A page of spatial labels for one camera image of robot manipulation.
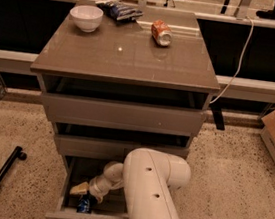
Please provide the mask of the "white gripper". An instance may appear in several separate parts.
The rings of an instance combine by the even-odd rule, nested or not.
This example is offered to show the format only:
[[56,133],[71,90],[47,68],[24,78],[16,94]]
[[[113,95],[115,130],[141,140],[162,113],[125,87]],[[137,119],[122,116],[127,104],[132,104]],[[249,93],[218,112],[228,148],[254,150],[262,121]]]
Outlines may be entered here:
[[102,203],[104,196],[107,192],[106,184],[107,181],[103,176],[97,176],[95,178],[92,178],[90,183],[85,181],[75,185],[74,187],[71,187],[69,193],[71,196],[81,196],[87,194],[87,192],[89,191],[89,193],[96,198],[96,201],[98,203]]

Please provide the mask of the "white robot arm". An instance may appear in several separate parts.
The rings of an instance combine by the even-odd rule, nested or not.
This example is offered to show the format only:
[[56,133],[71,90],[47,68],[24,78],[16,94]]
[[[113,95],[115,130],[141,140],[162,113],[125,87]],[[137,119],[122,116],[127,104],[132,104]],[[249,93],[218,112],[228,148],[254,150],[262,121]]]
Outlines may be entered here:
[[125,161],[108,162],[101,175],[71,187],[71,195],[102,202],[109,191],[124,190],[128,219],[180,219],[170,191],[190,181],[187,162],[150,148],[132,150]]

